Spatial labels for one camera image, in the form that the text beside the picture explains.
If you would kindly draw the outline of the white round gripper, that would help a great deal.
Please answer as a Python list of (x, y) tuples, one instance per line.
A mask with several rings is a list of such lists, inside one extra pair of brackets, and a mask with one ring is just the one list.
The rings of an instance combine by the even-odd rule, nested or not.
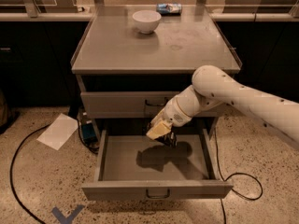
[(182, 127), (199, 113), (206, 112), (220, 104), (220, 101), (199, 94), (190, 85), (167, 102), (150, 122), (146, 136), (155, 140), (170, 133), (172, 126)]

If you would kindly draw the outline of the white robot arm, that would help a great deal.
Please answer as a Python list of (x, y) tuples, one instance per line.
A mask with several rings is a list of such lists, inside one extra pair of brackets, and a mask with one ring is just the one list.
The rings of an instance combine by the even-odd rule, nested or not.
[(299, 149), (299, 104), (242, 85), (213, 65), (203, 65), (192, 75), (192, 84), (168, 101), (150, 122), (147, 137), (173, 147), (172, 129), (222, 103), (257, 120), (292, 148)]

